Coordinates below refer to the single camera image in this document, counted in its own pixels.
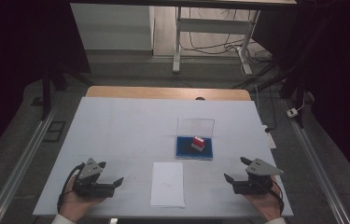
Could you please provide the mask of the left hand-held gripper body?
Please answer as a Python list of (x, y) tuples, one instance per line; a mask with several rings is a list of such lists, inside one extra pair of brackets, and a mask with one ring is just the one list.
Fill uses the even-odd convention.
[(81, 198), (111, 198), (115, 192), (113, 183), (99, 184), (97, 182), (102, 171), (93, 158), (88, 158), (76, 175), (72, 187), (73, 192)]

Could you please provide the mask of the red and white stamp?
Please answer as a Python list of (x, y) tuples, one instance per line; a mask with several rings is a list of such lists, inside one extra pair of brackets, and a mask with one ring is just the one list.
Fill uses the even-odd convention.
[(192, 138), (192, 142), (191, 142), (191, 147), (199, 152), (202, 152), (204, 149), (204, 139), (201, 138), (200, 136), (194, 136)]

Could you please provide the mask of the white paper sheet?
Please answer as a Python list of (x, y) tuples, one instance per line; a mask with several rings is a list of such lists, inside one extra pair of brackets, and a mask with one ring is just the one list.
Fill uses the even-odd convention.
[(182, 162), (154, 162), (152, 167), (151, 207), (184, 208)]

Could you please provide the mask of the blue ink pad box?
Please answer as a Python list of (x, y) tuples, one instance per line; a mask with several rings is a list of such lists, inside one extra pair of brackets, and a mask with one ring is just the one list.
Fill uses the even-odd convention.
[[(212, 160), (214, 126), (215, 121), (213, 119), (178, 118), (175, 156), (184, 160)], [(191, 147), (194, 136), (200, 136), (204, 139), (205, 145), (202, 152)]]

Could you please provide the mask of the person's left hand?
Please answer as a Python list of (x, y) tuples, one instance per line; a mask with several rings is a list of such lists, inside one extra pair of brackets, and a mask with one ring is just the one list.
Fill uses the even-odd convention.
[(87, 214), (87, 212), (93, 206), (95, 206), (98, 203), (102, 203), (105, 200), (105, 198), (80, 198), (72, 190), (74, 181), (75, 177), (72, 176), (65, 188), (63, 204), (61, 206), (59, 214), (77, 223)]

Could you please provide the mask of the white power strip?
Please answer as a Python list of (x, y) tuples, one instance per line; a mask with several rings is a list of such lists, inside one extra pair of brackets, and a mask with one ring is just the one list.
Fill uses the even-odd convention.
[(273, 140), (271, 129), (267, 125), (263, 125), (262, 128), (263, 128), (263, 131), (266, 133), (269, 148), (276, 149), (276, 144)]

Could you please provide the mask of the person's right white sleeve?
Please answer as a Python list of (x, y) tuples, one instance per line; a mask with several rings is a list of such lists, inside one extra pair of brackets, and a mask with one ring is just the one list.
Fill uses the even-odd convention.
[(287, 224), (287, 223), (282, 217), (278, 217), (270, 221), (267, 221), (264, 224)]

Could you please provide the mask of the person's white sleeve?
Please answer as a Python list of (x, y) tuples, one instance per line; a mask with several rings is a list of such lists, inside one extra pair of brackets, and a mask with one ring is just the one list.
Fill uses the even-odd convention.
[(278, 217), (270, 221), (267, 221), (264, 224), (287, 224), (287, 223), (282, 217)]
[(51, 224), (76, 224), (76, 222), (73, 222), (68, 218), (63, 217), (62, 215), (57, 214), (53, 219), (53, 221), (51, 222)]

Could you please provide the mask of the white board table cover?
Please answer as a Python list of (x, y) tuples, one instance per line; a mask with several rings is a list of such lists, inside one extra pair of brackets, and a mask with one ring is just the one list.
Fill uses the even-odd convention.
[[(156, 162), (175, 160), (177, 123), (196, 119), (191, 134), (213, 140), (210, 161), (183, 162), (185, 205), (159, 208), (150, 204)], [(242, 157), (273, 162), (266, 133), (251, 101), (143, 100), (85, 97), (81, 100), (62, 149), (34, 213), (53, 216), (63, 183), (88, 158), (103, 161), (100, 180), (122, 181), (113, 198), (98, 204), (92, 217), (242, 218), (256, 211), (233, 192), (227, 175), (246, 177)]]

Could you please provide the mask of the person's left white sleeve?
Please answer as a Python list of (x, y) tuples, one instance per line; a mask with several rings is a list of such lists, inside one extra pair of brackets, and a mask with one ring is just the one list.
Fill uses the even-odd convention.
[(51, 222), (51, 224), (76, 224), (76, 222), (73, 222), (68, 218), (63, 217), (62, 215), (57, 214), (53, 219), (53, 221)]

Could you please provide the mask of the wooden table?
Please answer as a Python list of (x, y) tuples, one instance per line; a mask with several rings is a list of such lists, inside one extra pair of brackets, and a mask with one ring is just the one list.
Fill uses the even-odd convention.
[(246, 90), (224, 89), (192, 89), (192, 88), (159, 88), (159, 87), (121, 87), (121, 86), (91, 86), (87, 97), (137, 98), (137, 99), (179, 99), (215, 101), (250, 101)]

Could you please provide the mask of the black stand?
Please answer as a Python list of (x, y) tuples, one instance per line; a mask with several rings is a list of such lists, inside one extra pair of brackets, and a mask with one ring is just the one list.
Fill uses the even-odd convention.
[(305, 68), (306, 61), (298, 59), (287, 70), (280, 72), (273, 79), (264, 82), (263, 84), (250, 89), (250, 92), (257, 93), (258, 91), (265, 90), (280, 81), (284, 81), (282, 88), (279, 91), (279, 96), (282, 99), (289, 98), (293, 93), (296, 93), (296, 101), (294, 109), (297, 115), (287, 115), (289, 118), (294, 119), (298, 125), (303, 128), (302, 122), (302, 109), (305, 106), (304, 91), (305, 91), (305, 74), (303, 69)]
[(44, 120), (48, 117), (51, 110), (51, 89), (50, 84), (53, 84), (57, 91), (65, 91), (67, 89), (67, 81), (64, 77), (65, 74), (74, 77), (78, 81), (86, 84), (88, 87), (93, 86), (94, 83), (81, 75), (76, 70), (72, 69), (70, 66), (64, 63), (50, 64), (46, 67), (43, 78), (42, 78), (42, 88), (43, 88), (43, 113), (41, 119)]

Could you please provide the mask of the black curtain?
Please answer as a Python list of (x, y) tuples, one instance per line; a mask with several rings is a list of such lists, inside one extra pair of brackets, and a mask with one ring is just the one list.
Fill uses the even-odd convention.
[(318, 23), (329, 19), (300, 72), (315, 98), (315, 118), (350, 162), (350, 0), (296, 1), (299, 10), (261, 11), (254, 39), (287, 69), (301, 56)]
[(27, 85), (49, 74), (89, 73), (71, 0), (0, 0), (0, 136), (15, 116)]

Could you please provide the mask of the black floor frame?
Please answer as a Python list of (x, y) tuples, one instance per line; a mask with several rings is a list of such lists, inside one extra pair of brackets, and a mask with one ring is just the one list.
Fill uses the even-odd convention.
[(46, 131), (43, 141), (47, 143), (58, 143), (63, 135), (65, 121), (52, 121)]

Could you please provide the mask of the metal floor rail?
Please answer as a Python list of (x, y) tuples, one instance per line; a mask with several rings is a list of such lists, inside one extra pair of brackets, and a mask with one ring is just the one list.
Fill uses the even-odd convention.
[(24, 148), (20, 158), (18, 159), (15, 167), (11, 171), (6, 183), (1, 188), (0, 191), (0, 223), (3, 219), (6, 211), (9, 208), (11, 201), (13, 200), (18, 187), (23, 180), (26, 171), (28, 170), (43, 137), (47, 132), (52, 119), (57, 113), (58, 106), (54, 105), (46, 117), (38, 123), (36, 130), (33, 132), (31, 140), (28, 142), (27, 146)]
[(308, 160), (319, 186), (326, 196), (328, 205), (331, 209), (338, 224), (350, 224), (350, 216), (348, 215), (343, 202), (333, 184), (331, 183), (329, 176), (320, 161), (315, 149), (310, 141), (305, 130), (294, 119), (289, 119), (291, 126), (297, 135), (297, 138), (301, 144), (301, 148), (304, 151), (305, 157)]

